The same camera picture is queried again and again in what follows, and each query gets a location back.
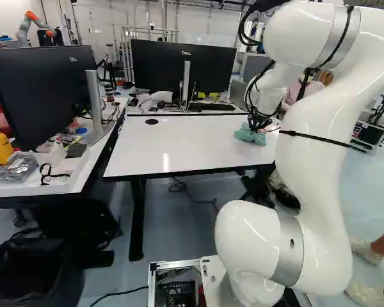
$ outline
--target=monitor stand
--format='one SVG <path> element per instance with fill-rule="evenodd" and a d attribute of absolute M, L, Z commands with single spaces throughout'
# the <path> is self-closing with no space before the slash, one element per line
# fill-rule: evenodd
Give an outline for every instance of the monitor stand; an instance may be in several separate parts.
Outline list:
<path fill-rule="evenodd" d="M 189 90 L 189 72 L 191 70 L 191 62 L 184 62 L 184 80 L 182 82 L 182 105 L 184 107 L 188 104 L 188 90 Z"/>
<path fill-rule="evenodd" d="M 90 92 L 93 130 L 83 138 L 82 143 L 92 146 L 112 129 L 115 122 L 110 122 L 106 125 L 102 124 L 102 111 L 97 71 L 86 70 L 85 76 L 87 79 L 88 91 Z"/>

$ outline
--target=black monitor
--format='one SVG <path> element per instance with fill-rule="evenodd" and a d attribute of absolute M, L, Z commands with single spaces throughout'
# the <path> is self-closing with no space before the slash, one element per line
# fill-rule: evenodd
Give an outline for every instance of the black monitor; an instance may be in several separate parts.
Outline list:
<path fill-rule="evenodd" d="M 131 40 L 135 86 L 151 91 L 179 90 L 184 62 L 190 61 L 189 89 L 204 93 L 227 91 L 235 48 Z"/>
<path fill-rule="evenodd" d="M 90 105 L 90 46 L 0 49 L 0 104 L 21 150 L 61 132 Z"/>

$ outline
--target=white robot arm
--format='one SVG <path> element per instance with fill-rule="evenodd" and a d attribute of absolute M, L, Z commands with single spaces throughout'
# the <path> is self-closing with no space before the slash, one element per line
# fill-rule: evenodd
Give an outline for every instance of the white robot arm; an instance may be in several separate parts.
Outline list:
<path fill-rule="evenodd" d="M 298 78 L 302 71 L 303 68 L 299 66 L 276 63 L 275 67 L 268 70 L 250 90 L 250 96 L 257 110 L 264 114 L 273 114 L 280 101 L 287 96 L 287 85 Z"/>
<path fill-rule="evenodd" d="M 351 279 L 339 177 L 359 114 L 384 89 L 384 10 L 290 2 L 266 25 L 264 48 L 277 63 L 265 80 L 280 67 L 295 81 L 304 68 L 321 66 L 333 68 L 335 79 L 292 106 L 282 122 L 276 167 L 298 197 L 300 214 L 245 201 L 232 201 L 218 214 L 218 254 L 237 300 L 251 307 L 274 304 L 282 285 L 335 295 Z M 289 84 L 276 78 L 277 86 Z"/>

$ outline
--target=keyboard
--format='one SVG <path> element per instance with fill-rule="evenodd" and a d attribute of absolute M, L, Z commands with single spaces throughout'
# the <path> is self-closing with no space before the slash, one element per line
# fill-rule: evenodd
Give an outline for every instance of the keyboard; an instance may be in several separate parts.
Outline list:
<path fill-rule="evenodd" d="M 199 102 L 191 102 L 189 111 L 233 111 L 234 106 L 230 104 L 203 104 Z"/>

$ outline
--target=sneaker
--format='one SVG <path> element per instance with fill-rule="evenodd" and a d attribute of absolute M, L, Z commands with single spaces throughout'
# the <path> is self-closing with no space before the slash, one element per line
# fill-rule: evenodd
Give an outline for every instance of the sneaker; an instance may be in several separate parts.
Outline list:
<path fill-rule="evenodd" d="M 384 290 L 351 282 L 346 289 L 350 298 L 363 307 L 384 307 Z"/>
<path fill-rule="evenodd" d="M 363 258 L 373 265 L 379 265 L 384 259 L 384 256 L 372 251 L 369 241 L 356 241 L 350 239 L 350 245 L 354 255 Z"/>

